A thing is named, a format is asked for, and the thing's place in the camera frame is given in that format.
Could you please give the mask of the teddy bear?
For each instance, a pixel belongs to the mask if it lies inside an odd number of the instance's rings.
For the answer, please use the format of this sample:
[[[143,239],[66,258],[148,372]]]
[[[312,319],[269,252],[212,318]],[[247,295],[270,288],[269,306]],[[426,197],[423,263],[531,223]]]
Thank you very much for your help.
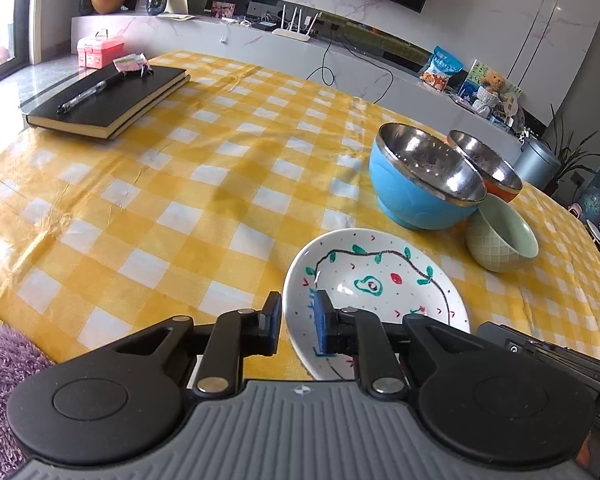
[[[505,78],[494,70],[488,70],[481,79],[476,92],[476,99],[471,107],[477,115],[488,118],[494,107],[501,102],[500,91],[505,84]]]

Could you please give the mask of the orange steel bowl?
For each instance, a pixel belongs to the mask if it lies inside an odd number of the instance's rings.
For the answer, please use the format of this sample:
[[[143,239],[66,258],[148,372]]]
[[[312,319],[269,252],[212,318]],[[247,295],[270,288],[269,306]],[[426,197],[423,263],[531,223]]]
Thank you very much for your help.
[[[451,130],[446,143],[478,170],[490,194],[510,203],[521,192],[524,185],[515,169],[489,145],[460,130]]]

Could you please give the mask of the grey metal trash bin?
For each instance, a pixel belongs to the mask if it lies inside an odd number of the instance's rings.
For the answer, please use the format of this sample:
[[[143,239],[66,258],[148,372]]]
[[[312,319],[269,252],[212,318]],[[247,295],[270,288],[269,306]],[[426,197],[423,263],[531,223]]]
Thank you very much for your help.
[[[559,168],[560,160],[546,144],[534,136],[529,136],[524,141],[521,154],[514,163],[518,177],[540,190],[550,183]]]

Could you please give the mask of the yellow checkered tablecloth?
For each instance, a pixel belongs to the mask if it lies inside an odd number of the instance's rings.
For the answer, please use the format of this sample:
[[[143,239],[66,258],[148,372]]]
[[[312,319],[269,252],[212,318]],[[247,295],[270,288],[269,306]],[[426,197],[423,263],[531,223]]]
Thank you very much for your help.
[[[117,140],[29,129],[0,155],[0,319],[65,361],[174,314],[260,307],[312,238],[349,226],[408,240],[452,280],[472,325],[506,324],[600,359],[600,253],[536,188],[515,208],[530,266],[481,269],[464,226],[400,228],[368,156],[384,108],[312,81],[189,52],[190,81]]]

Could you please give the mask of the pink storage box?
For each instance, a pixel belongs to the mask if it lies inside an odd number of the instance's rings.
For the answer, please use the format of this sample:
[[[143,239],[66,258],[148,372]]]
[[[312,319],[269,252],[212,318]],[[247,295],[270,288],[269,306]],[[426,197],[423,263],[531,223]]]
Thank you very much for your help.
[[[121,58],[124,52],[124,38],[122,36],[105,37],[91,36],[81,38],[76,44],[78,64],[83,68],[99,70]]]

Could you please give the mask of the potted floor plant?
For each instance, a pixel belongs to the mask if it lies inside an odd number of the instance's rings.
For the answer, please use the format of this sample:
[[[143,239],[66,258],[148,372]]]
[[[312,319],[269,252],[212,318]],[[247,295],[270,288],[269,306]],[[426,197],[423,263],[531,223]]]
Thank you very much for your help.
[[[600,132],[594,130],[580,141],[573,141],[574,131],[567,133],[564,118],[557,114],[554,107],[550,108],[552,112],[552,123],[550,128],[554,134],[554,145],[550,146],[550,151],[558,160],[559,165],[554,176],[550,179],[544,188],[548,196],[552,196],[559,188],[560,182],[572,174],[573,171],[584,171],[586,174],[594,174],[595,170],[585,163],[587,158],[600,158],[600,153],[594,153],[585,148],[585,144],[593,140]]]

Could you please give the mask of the green ceramic bowl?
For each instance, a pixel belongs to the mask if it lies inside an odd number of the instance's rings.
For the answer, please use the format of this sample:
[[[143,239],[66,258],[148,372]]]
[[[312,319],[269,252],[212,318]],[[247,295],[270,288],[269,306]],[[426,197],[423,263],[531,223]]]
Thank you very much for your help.
[[[539,244],[524,218],[496,195],[488,194],[467,220],[466,245],[483,269],[515,271],[539,255]]]

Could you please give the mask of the black notebook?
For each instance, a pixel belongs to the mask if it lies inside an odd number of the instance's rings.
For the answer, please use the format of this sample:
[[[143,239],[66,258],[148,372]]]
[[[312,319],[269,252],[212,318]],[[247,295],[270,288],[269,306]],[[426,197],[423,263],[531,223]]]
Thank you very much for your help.
[[[65,115],[56,113],[60,104],[102,80],[108,81],[104,91]],[[188,82],[189,74],[182,68],[154,65],[142,76],[119,72],[109,64],[35,107],[26,115],[26,121],[30,127],[112,139]]]

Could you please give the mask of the white wifi router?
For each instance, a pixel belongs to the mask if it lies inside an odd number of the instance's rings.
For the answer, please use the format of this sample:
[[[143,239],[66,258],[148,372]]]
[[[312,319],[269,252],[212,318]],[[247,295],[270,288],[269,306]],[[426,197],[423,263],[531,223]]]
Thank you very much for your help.
[[[313,27],[321,15],[322,12],[315,12],[313,15],[304,14],[303,10],[296,6],[291,18],[286,20],[286,6],[283,6],[283,15],[280,17],[279,26],[272,31],[272,34],[300,42],[308,42]]]

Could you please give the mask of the white tv console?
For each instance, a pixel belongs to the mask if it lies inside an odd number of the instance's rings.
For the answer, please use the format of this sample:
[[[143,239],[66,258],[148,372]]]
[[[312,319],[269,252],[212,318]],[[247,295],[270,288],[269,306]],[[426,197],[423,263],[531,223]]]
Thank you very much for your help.
[[[150,58],[186,50],[260,65],[319,84],[333,80],[335,89],[376,102],[442,134],[451,130],[467,132],[509,162],[521,154],[516,136],[465,110],[406,70],[356,52],[339,34],[325,41],[300,42],[212,18],[177,21],[122,13],[73,18],[71,47],[75,48],[83,37],[105,32],[122,36],[129,52],[143,52]]]

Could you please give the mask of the water jug with pump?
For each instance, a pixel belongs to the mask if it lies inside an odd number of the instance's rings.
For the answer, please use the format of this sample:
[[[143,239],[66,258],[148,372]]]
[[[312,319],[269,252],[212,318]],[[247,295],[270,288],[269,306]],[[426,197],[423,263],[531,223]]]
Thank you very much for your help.
[[[578,203],[582,209],[581,218],[600,224],[600,188],[590,186],[580,196]]]

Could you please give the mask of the white painted plate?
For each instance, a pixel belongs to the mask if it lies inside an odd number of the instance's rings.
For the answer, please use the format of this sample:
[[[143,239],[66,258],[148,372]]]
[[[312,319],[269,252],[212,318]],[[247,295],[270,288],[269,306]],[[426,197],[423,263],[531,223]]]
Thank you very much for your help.
[[[291,344],[316,380],[353,377],[350,356],[326,354],[318,345],[313,298],[319,290],[328,293],[335,308],[369,310],[385,323],[421,314],[470,331],[460,293],[418,248],[371,229],[330,231],[311,240],[294,257],[282,292]]]

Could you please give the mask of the blue steel bowl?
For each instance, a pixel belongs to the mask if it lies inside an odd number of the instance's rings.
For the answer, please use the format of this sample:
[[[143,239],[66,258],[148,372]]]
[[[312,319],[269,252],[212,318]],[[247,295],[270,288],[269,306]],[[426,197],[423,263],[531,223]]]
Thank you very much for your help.
[[[488,196],[483,177],[463,155],[398,122],[380,126],[368,166],[380,209],[410,230],[450,228]]]

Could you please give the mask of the blue snack bag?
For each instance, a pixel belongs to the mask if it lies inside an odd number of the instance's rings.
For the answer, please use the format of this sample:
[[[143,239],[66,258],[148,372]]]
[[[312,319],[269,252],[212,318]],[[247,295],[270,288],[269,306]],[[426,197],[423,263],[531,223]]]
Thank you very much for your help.
[[[449,80],[463,69],[463,63],[442,47],[435,47],[419,73],[419,79],[443,92]]]

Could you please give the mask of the black pen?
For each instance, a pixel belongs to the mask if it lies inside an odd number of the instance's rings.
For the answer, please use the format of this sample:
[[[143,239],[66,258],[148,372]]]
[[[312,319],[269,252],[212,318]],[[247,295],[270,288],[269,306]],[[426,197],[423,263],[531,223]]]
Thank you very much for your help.
[[[79,94],[77,94],[76,96],[71,98],[70,100],[66,101],[65,103],[60,104],[57,107],[56,113],[58,115],[65,115],[65,114],[69,113],[70,110],[73,110],[74,108],[76,108],[77,106],[79,106],[81,103],[88,100],[92,96],[97,96],[100,92],[104,91],[107,88],[107,86],[108,86],[108,81],[106,81],[106,80],[99,81],[98,84],[94,84],[94,86],[91,86],[91,88],[88,88],[88,89],[80,92]]]

